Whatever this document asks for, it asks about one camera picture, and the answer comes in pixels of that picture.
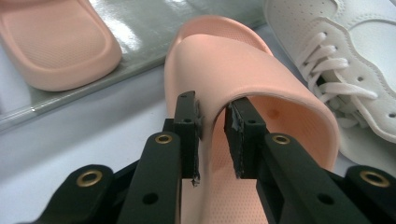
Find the pink slide sandal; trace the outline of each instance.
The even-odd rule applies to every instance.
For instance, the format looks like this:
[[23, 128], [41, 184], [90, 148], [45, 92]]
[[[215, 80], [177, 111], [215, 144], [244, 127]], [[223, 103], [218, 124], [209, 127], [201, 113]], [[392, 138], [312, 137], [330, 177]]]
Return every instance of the pink slide sandal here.
[[177, 96], [195, 91], [203, 116], [201, 183], [183, 180], [182, 223], [265, 223], [255, 180], [235, 178], [222, 130], [224, 107], [248, 96], [271, 133], [296, 138], [323, 168], [332, 169], [339, 133], [332, 112], [243, 24], [218, 16], [185, 23], [165, 62], [169, 115]]
[[93, 82], [121, 57], [88, 0], [1, 0], [0, 41], [24, 80], [45, 91]]

